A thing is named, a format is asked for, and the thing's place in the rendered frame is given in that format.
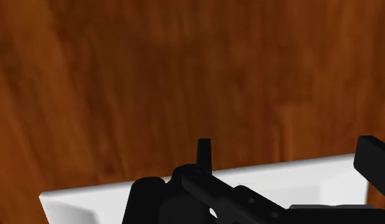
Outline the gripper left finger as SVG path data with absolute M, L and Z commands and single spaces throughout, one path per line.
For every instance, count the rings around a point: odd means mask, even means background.
M 130 189 L 122 224 L 281 224 L 285 208 L 212 174 L 211 140 L 199 139 L 194 164 L 171 179 L 141 178 Z

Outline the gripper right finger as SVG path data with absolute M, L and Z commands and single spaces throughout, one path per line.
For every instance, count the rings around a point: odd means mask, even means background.
M 375 136 L 360 136 L 354 154 L 354 168 L 385 196 L 385 143 Z

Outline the white rectangular basin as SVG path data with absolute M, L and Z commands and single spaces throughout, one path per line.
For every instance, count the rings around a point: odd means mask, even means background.
M 214 171 L 230 186 L 244 185 L 288 208 L 294 204 L 366 204 L 368 181 L 352 154 Z M 49 224 L 121 224 L 132 182 L 43 192 Z

